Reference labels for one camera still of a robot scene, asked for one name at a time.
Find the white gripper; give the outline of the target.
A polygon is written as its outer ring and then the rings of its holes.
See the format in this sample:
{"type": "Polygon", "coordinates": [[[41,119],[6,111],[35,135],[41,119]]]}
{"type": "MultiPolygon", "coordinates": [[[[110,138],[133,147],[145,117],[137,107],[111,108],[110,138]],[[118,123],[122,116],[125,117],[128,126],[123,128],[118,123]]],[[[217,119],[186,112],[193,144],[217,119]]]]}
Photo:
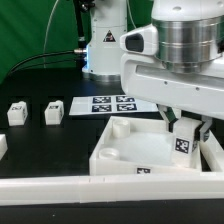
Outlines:
{"type": "Polygon", "coordinates": [[[181,118],[181,110],[205,115],[199,129],[203,142],[209,138],[212,118],[224,120],[224,57],[206,63],[201,73],[177,74],[154,57],[125,53],[121,85],[126,95],[159,104],[169,132],[181,118]]]}

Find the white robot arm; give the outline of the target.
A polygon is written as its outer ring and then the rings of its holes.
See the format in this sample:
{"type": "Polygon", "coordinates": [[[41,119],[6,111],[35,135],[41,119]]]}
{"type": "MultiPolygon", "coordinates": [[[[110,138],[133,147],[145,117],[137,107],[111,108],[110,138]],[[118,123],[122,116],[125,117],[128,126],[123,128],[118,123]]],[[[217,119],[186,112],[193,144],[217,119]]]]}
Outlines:
{"type": "Polygon", "coordinates": [[[151,23],[132,31],[120,0],[91,1],[84,72],[116,75],[129,96],[200,114],[205,140],[212,120],[224,120],[224,0],[154,0],[151,23]]]}

